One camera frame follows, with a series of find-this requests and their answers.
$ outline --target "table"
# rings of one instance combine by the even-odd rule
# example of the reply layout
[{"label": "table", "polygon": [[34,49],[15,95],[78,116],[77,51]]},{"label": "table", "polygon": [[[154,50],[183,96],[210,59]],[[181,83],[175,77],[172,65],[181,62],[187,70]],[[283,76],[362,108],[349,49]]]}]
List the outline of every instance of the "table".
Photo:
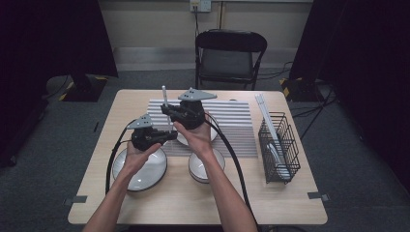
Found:
[{"label": "table", "polygon": [[[168,90],[169,99],[177,99],[186,90]],[[257,158],[239,159],[244,172],[250,205],[259,224],[324,224],[327,215],[320,198],[309,199],[308,192],[317,192],[302,143],[296,130],[301,169],[292,182],[266,184],[263,161],[257,141],[262,122],[254,95],[262,93],[270,111],[284,112],[292,127],[290,111],[283,93],[264,91],[206,91],[218,100],[248,101],[257,143]],[[104,198],[105,172],[111,150],[128,122],[147,112],[150,99],[161,99],[161,90],[121,90],[109,111],[93,156],[77,195],[86,195],[85,203],[73,203],[69,222],[84,224]],[[129,130],[124,138],[131,136]],[[196,182],[189,173],[188,157],[168,157],[162,180],[153,188],[128,192],[118,223],[121,224],[220,224],[211,188]],[[242,195],[238,174],[232,158],[225,159],[225,174]]]}]

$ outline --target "gray carpet floor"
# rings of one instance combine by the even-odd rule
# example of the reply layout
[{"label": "gray carpet floor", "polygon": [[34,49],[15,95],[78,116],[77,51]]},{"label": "gray carpet floor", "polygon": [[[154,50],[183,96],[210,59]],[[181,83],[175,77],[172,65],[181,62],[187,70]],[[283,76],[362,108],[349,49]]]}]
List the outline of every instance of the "gray carpet floor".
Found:
[{"label": "gray carpet floor", "polygon": [[[256,90],[281,91],[278,80],[286,76],[259,80]],[[194,70],[119,72],[118,79],[109,78],[98,102],[58,101],[63,90],[51,96],[42,120],[17,154],[17,165],[0,169],[0,231],[80,231],[82,226],[68,223],[71,207],[64,200],[78,191],[117,91],[162,85],[184,90],[193,87],[193,77]],[[64,81],[64,76],[54,77],[47,89],[53,93]],[[202,88],[241,90],[242,85],[204,82]],[[320,89],[324,96],[330,91],[326,85]],[[293,115],[316,106],[318,102],[289,103]],[[295,118],[299,135],[314,114]],[[100,126],[94,131],[97,122]],[[303,145],[319,191],[330,197],[324,202],[329,219],[320,226],[278,226],[276,231],[410,231],[408,192],[361,141],[341,103],[322,110],[303,137]],[[119,225],[117,230],[126,228]]]}]

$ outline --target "wire basket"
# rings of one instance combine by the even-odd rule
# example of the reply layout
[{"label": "wire basket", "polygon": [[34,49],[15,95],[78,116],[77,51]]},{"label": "wire basket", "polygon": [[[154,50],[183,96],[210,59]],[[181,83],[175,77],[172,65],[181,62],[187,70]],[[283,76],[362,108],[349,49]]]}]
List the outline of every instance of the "wire basket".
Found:
[{"label": "wire basket", "polygon": [[270,112],[269,115],[278,140],[272,137],[265,120],[262,121],[258,133],[266,183],[284,182],[287,184],[301,168],[298,160],[298,146],[292,127],[287,123],[284,113]]}]

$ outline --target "person's left arm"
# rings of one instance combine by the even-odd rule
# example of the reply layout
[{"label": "person's left arm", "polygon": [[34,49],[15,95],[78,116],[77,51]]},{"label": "person's left arm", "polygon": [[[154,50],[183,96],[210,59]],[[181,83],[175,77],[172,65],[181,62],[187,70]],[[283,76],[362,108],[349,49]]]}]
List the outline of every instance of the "person's left arm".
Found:
[{"label": "person's left arm", "polygon": [[128,142],[124,167],[118,173],[117,178],[99,208],[88,220],[82,230],[83,232],[114,231],[132,176],[141,169],[148,160],[148,157],[155,153],[160,146],[161,144],[157,143],[151,146],[147,151],[141,152],[135,149],[131,142]]}]

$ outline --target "forearm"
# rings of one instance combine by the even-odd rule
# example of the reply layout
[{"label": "forearm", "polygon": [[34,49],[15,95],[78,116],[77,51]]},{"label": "forearm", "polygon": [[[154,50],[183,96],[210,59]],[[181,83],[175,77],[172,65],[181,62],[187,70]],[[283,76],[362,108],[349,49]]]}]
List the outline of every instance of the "forearm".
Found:
[{"label": "forearm", "polygon": [[225,232],[257,231],[255,221],[248,206],[227,179],[218,162],[210,159],[205,161],[205,163],[207,176],[220,213],[223,230]]},{"label": "forearm", "polygon": [[101,205],[85,225],[84,232],[114,231],[130,179],[124,171],[118,174]]}]

